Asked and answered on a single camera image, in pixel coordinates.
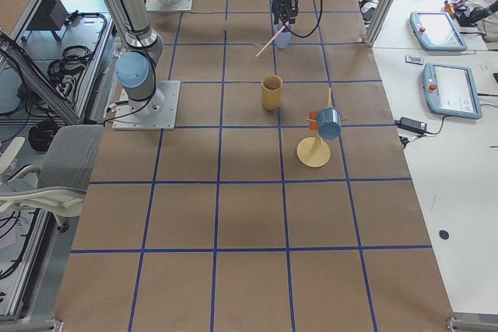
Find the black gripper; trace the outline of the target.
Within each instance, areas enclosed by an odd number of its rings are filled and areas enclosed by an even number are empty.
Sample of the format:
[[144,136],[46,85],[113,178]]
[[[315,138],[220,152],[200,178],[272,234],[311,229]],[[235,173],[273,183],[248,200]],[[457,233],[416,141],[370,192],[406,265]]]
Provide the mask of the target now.
[[281,16],[286,16],[286,22],[294,24],[299,14],[299,0],[272,0],[273,25],[282,26]]

